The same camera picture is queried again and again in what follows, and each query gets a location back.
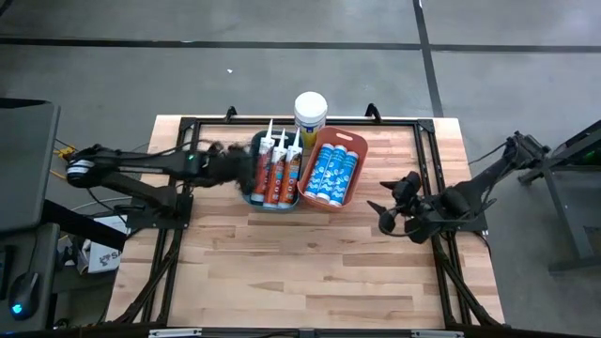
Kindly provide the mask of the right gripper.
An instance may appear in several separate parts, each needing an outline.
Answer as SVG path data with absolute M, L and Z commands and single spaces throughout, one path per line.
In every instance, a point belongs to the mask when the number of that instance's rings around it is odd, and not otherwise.
M 381 233 L 397 238 L 408 237 L 412 242 L 425 242 L 439 230 L 435 209 L 418 195 L 422 181 L 417 172 L 410 171 L 397 181 L 380 181 L 379 184 L 390 190 L 394 199 L 394 206 L 390 208 L 367 201 L 379 216 L 378 229 Z M 403 234 L 394 233 L 397 216 L 406 218 Z

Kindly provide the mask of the blue silicone tube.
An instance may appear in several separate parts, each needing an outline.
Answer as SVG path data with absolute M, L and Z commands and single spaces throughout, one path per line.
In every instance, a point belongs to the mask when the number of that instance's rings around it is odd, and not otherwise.
M 304 194 L 308 197 L 315 198 L 318 193 L 319 186 L 323 175 L 325 174 L 327 165 L 330 161 L 334 146 L 332 144 L 324 144 L 317 155 L 316 162 L 313 166 L 309 181 L 307 183 Z
M 316 194 L 318 199 L 330 201 L 338 175 L 338 170 L 340 169 L 346 155 L 347 148 L 345 146 L 338 145 L 334 147 Z
M 343 205 L 358 159 L 359 155 L 354 151 L 346 154 L 330 195 L 330 205 L 337 207 Z

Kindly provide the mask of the grey side desk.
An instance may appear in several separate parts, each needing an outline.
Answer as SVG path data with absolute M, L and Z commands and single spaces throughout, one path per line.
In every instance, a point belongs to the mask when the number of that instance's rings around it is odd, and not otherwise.
M 0 300 L 0 334 L 47 328 L 59 233 L 57 224 L 47 223 L 36 229 L 0 234 L 0 248 L 7 245 L 14 247 L 14 260 L 8 275 L 7 297 Z M 31 317 L 17 320 L 9 309 L 10 286 L 27 271 L 39 275 L 38 289 L 33 293 L 33 297 L 38 299 L 38 307 Z

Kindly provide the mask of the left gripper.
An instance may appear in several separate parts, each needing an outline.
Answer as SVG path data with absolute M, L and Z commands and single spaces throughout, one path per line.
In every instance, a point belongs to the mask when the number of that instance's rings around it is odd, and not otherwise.
M 210 188 L 235 181 L 241 192 L 254 189 L 253 157 L 246 145 L 232 144 L 225 147 L 220 142 L 210 145 L 207 150 L 208 162 L 202 168 L 201 186 Z

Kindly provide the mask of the black computer mouse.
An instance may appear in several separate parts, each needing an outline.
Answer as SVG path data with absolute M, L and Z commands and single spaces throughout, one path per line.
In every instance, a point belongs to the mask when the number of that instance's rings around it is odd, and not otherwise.
M 39 307 L 39 274 L 28 271 L 19 275 L 8 292 L 8 308 L 15 320 L 25 320 Z

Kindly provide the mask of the silver metal bracket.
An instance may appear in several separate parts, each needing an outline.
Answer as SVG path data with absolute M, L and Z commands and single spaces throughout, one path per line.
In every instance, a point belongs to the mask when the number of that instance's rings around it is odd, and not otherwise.
M 179 328 L 179 329 L 160 329 L 151 330 L 147 338 L 202 338 L 201 329 L 197 328 Z
M 413 330 L 410 338 L 465 338 L 465 335 L 453 330 Z

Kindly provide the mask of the orange plastic bin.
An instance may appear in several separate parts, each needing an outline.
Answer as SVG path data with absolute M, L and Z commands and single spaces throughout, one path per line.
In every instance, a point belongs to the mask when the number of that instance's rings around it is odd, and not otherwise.
M 357 165 L 355 167 L 351 182 L 347 189 L 347 194 L 344 203 L 340 207 L 330 205 L 329 201 L 321 200 L 317 197 L 311 198 L 304 194 L 313 166 L 316 162 L 317 155 L 319 153 L 320 148 L 324 144 L 332 144 L 333 146 L 342 145 L 347 148 L 347 153 L 349 151 L 354 151 L 359 155 Z M 342 211 L 345 207 L 349 206 L 350 202 L 352 201 L 353 195 L 357 189 L 358 182 L 360 180 L 362 167 L 366 160 L 367 152 L 368 143 L 359 134 L 335 127 L 324 127 L 317 133 L 314 148 L 306 163 L 306 168 L 304 173 L 302 174 L 300 182 L 298 183 L 300 196 L 304 198 L 309 205 L 312 205 L 314 207 L 328 210 L 330 212 Z

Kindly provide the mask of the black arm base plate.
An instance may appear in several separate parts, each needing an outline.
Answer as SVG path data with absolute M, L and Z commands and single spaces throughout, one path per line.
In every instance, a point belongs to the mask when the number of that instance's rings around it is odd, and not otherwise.
M 451 219 L 451 222 L 446 225 L 447 231 L 462 231 L 462 232 L 485 232 L 488 230 L 488 225 L 485 218 L 485 212 L 477 209 L 469 211 Z
M 193 196 L 179 194 L 174 211 L 161 211 L 147 202 L 133 198 L 131 206 L 126 208 L 128 216 L 126 226 L 130 229 L 173 229 L 183 230 L 190 225 L 193 208 Z

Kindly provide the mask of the white flat box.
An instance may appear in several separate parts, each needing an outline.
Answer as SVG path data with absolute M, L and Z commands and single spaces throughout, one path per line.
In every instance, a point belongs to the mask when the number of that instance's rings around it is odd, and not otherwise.
M 128 235 L 131 232 L 131 230 L 126 225 L 126 220 L 127 220 L 126 215 L 102 216 L 102 217 L 94 218 L 94 221 L 96 221 L 98 223 L 102 223 L 104 225 L 107 225 L 117 231 L 120 231 L 120 232 Z

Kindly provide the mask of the black diagonal bar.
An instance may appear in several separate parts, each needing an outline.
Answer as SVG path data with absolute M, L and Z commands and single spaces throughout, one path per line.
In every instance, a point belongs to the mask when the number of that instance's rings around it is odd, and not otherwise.
M 50 200 L 43 202 L 42 223 L 56 223 L 64 232 L 122 251 L 127 235 Z

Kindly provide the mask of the Lysol wipes canister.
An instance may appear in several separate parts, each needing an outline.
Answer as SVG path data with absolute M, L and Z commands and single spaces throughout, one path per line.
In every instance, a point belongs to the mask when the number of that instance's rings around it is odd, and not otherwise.
M 311 148 L 316 142 L 317 133 L 325 126 L 328 103 L 314 91 L 303 92 L 294 102 L 295 125 L 305 148 Z

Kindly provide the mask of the teal plastic bin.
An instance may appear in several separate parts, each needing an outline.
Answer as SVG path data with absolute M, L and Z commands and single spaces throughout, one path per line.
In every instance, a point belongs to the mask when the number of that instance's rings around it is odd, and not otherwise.
M 258 148 L 259 148 L 259 140 L 262 136 L 264 136 L 266 134 L 267 131 L 260 131 L 259 133 L 257 133 L 254 137 L 253 140 L 251 142 L 251 155 L 253 157 L 253 166 L 254 166 L 254 181 L 255 181 L 255 171 L 256 171 L 256 163 L 257 163 L 257 152 L 258 152 Z M 279 139 L 281 136 L 282 131 L 273 131 L 272 132 L 272 138 L 275 140 L 275 145 L 274 147 L 276 147 L 279 143 Z M 286 139 L 285 139 L 285 148 L 286 148 L 286 153 L 287 153 L 287 149 L 293 144 L 294 139 L 295 139 L 295 134 L 296 131 L 285 131 L 286 134 Z M 302 152 L 302 160 L 301 160 L 301 168 L 300 168 L 300 175 L 299 175 L 299 179 L 297 181 L 297 184 L 300 182 L 301 179 L 301 174 L 302 174 L 302 169 L 303 167 L 303 152 Z M 296 196 L 294 199 L 293 204 L 290 206 L 290 208 L 278 208 L 278 204 L 276 208 L 270 208 L 270 207 L 264 207 L 263 203 L 255 203 L 254 201 L 251 200 L 251 194 L 252 192 L 250 192 L 249 194 L 243 194 L 243 198 L 245 199 L 245 201 L 260 209 L 260 210 L 266 210 L 266 211 L 277 211 L 277 212 L 287 212 L 287 211 L 292 211 L 296 205 L 298 204 L 298 202 L 300 201 L 300 193 L 299 193 L 299 189 L 297 186 L 297 190 L 296 190 Z

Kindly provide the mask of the black metal stand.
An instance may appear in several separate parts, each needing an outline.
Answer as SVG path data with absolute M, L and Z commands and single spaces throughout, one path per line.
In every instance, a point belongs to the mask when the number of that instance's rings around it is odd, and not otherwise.
M 551 274 L 601 268 L 601 119 L 560 144 L 518 181 L 542 178 L 575 256 L 548 267 Z

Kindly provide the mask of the orange sealant tube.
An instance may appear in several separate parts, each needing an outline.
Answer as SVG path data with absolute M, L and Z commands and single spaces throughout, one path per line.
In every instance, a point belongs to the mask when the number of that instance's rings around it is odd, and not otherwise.
M 274 145 L 275 140 L 272 138 L 272 121 L 270 121 L 266 134 L 259 140 L 255 171 L 255 187 L 251 194 L 251 200 L 255 203 L 264 202 Z
M 265 198 L 264 198 L 264 207 L 276 208 L 280 189 L 282 184 L 282 177 L 285 169 L 285 157 L 286 157 L 286 148 L 285 148 L 285 139 L 286 134 L 285 130 L 282 130 L 279 143 L 273 149 L 271 155 L 271 164 L 270 164 L 270 178 L 268 181 L 268 187 L 266 189 Z
M 290 208 L 297 194 L 297 181 L 300 175 L 303 152 L 300 138 L 301 132 L 300 129 L 297 129 L 294 142 L 287 149 L 286 153 L 284 179 L 281 186 L 278 208 Z

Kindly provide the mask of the black computer monitor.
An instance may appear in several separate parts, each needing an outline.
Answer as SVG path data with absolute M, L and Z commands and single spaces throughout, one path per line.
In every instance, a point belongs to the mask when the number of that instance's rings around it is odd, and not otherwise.
M 0 98 L 0 233 L 39 223 L 59 117 L 46 100 Z

